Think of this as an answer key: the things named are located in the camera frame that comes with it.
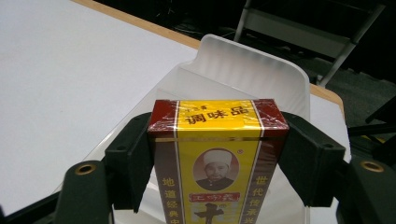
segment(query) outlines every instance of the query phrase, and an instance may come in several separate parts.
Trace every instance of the gray floor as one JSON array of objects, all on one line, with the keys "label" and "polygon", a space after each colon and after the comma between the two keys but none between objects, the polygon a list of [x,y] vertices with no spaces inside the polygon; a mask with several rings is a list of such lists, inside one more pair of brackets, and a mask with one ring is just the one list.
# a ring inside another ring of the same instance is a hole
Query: gray floor
[{"label": "gray floor", "polygon": [[[282,43],[267,43],[254,35],[245,35],[240,43],[299,65],[305,70],[313,83],[317,75],[325,75],[332,66],[332,62],[329,60],[305,55],[301,51],[292,51]],[[340,68],[332,77],[326,85],[326,89],[337,93],[343,100],[347,127],[367,125],[365,119],[396,95],[395,83],[343,68]],[[383,122],[373,120],[370,124],[377,123]],[[394,133],[377,134],[374,137],[386,141],[393,135]],[[378,147],[378,144],[360,136],[350,137],[349,140],[353,155],[370,157],[370,150]]]}]

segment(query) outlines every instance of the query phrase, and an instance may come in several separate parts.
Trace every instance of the table surface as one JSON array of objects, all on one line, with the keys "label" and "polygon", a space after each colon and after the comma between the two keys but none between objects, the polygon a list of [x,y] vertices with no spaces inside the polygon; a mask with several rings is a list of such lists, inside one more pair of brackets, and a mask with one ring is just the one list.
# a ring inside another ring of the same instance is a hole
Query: table surface
[{"label": "table surface", "polygon": [[[0,0],[0,36],[0,179],[6,180],[0,204],[6,214],[55,191],[65,171],[106,141],[199,47],[195,39],[91,0]],[[322,122],[334,106],[318,101],[311,122],[347,147],[341,99],[313,85],[311,93],[311,102],[321,97],[338,108],[334,121]]]}]

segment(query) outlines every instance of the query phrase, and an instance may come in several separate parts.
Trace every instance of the seasoning box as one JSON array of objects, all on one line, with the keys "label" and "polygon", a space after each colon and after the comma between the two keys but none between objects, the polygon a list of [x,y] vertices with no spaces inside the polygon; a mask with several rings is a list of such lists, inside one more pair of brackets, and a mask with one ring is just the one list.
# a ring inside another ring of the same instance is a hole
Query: seasoning box
[{"label": "seasoning box", "polygon": [[272,99],[157,100],[148,137],[166,223],[256,223],[288,130]]}]

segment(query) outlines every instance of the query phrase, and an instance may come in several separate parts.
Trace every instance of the white plastic tray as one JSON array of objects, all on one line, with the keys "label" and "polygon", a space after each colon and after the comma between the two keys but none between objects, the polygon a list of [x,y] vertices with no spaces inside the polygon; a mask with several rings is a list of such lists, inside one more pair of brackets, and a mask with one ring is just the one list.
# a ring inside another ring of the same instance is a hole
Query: white plastic tray
[{"label": "white plastic tray", "polygon": [[[201,41],[197,57],[170,71],[88,159],[100,160],[104,155],[103,150],[126,123],[137,115],[151,111],[156,99],[256,98],[274,98],[282,111],[309,120],[309,81],[300,67],[233,41],[206,35]],[[116,211],[117,222],[164,223],[157,186],[153,172],[139,214]],[[289,181],[279,167],[276,167],[258,223],[306,223],[308,212]]]}]

